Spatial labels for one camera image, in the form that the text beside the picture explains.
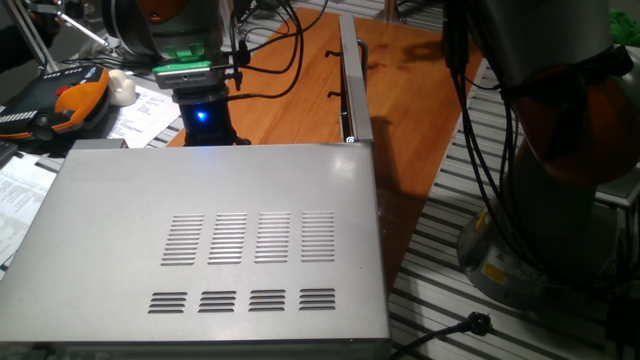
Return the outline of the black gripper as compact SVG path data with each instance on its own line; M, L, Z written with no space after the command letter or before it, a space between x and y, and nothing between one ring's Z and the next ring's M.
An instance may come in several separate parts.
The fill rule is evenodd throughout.
M186 146L251 145L237 136L228 108L227 87L184 88L173 91L185 129Z

